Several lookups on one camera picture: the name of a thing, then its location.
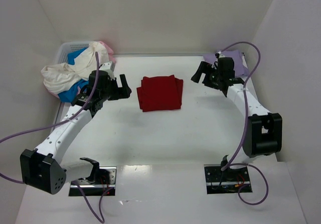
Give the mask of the red t shirt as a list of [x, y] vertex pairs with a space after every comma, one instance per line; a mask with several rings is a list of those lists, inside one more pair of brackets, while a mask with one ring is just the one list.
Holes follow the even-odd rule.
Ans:
[[182, 106], [184, 81], [170, 76], [143, 77], [136, 89], [143, 112], [179, 110]]

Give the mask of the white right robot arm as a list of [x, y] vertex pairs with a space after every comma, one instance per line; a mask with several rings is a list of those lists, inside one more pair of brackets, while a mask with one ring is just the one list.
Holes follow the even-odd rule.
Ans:
[[283, 127], [281, 115], [272, 113], [255, 98], [247, 88], [249, 78], [236, 77], [232, 58], [219, 57], [213, 64], [202, 61], [191, 80], [221, 91], [244, 117], [241, 141], [234, 154], [223, 158], [222, 171], [239, 169], [257, 157], [280, 152]]

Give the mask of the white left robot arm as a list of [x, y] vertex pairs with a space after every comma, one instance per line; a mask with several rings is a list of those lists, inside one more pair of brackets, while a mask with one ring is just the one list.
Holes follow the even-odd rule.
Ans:
[[63, 185], [84, 178], [91, 183], [106, 175], [98, 161], [81, 157], [79, 161], [62, 165], [63, 157], [81, 130], [102, 109], [107, 100], [130, 97], [132, 93], [124, 74], [116, 78], [104, 70], [94, 70], [89, 82], [72, 101], [63, 120], [50, 135], [33, 150], [25, 149], [20, 155], [22, 181], [24, 184], [47, 192], [58, 193]]

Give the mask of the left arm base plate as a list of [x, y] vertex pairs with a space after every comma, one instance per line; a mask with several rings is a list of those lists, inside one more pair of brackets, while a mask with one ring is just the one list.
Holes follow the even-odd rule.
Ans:
[[106, 196], [115, 195], [117, 167], [100, 167], [99, 175], [95, 181], [86, 178], [76, 180], [86, 196], [101, 196], [107, 191]]

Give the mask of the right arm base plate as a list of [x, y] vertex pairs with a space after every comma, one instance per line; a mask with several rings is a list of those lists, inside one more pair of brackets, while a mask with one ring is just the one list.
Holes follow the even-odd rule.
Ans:
[[221, 171], [220, 165], [205, 165], [207, 194], [230, 194], [252, 192], [247, 167]]

